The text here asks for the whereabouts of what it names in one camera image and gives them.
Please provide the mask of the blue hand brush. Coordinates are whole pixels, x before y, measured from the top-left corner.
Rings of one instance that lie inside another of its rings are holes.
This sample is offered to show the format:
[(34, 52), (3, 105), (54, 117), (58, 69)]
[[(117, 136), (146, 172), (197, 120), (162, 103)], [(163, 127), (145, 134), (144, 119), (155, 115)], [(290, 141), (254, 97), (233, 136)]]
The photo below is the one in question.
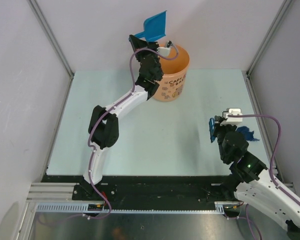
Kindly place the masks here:
[(208, 122), (209, 126), (209, 135), (210, 135), (210, 142), (213, 143), (216, 139), (214, 136), (214, 130), (215, 130), (215, 118), (211, 117)]

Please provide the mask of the blue plastic dustpan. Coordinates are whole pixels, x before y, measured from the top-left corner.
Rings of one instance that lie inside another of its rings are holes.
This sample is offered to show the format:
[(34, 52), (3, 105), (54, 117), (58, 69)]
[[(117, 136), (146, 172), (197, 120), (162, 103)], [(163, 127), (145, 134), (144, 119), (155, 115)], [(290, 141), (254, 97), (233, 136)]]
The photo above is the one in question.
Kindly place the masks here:
[(147, 18), (143, 23), (143, 31), (134, 36), (145, 39), (147, 42), (156, 42), (166, 36), (166, 17), (167, 11), (158, 13)]

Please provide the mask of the dark blue paper scrap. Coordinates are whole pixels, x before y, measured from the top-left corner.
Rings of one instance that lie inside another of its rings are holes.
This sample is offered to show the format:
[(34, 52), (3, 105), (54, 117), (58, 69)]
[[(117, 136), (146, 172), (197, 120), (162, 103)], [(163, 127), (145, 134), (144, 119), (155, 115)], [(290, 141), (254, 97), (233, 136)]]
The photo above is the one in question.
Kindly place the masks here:
[(258, 142), (260, 139), (255, 138), (254, 131), (250, 131), (250, 128), (247, 126), (240, 126), (236, 129), (237, 132), (241, 133), (244, 136), (244, 139), (248, 142)]

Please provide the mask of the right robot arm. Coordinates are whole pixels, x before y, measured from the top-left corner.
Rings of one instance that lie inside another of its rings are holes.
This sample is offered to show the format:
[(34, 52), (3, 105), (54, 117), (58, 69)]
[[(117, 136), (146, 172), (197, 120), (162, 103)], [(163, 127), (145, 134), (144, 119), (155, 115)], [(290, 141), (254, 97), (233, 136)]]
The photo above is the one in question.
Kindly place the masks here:
[(291, 240), (300, 240), (300, 197), (248, 151), (249, 143), (237, 131), (241, 116), (238, 111), (226, 111), (208, 122), (210, 140), (217, 142), (220, 159), (231, 172), (220, 194), (227, 201), (236, 198), (255, 208), (282, 227)]

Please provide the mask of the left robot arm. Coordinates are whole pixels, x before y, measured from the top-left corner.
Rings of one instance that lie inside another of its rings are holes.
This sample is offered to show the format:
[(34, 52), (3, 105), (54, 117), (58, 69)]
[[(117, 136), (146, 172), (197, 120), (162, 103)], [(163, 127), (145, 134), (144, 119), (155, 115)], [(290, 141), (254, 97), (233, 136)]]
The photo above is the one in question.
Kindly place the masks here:
[(83, 179), (88, 182), (83, 188), (83, 194), (90, 200), (100, 196), (101, 188), (97, 184), (103, 178), (108, 150), (119, 139), (120, 119), (155, 95), (164, 75), (160, 57), (163, 53), (169, 55), (173, 46), (169, 41), (165, 50), (157, 41), (142, 40), (135, 35), (129, 36), (129, 42), (133, 49), (130, 58), (135, 58), (140, 64), (137, 79), (132, 78), (132, 88), (115, 102), (105, 107), (95, 106), (90, 118), (87, 145), (92, 152), (88, 169), (83, 175)]

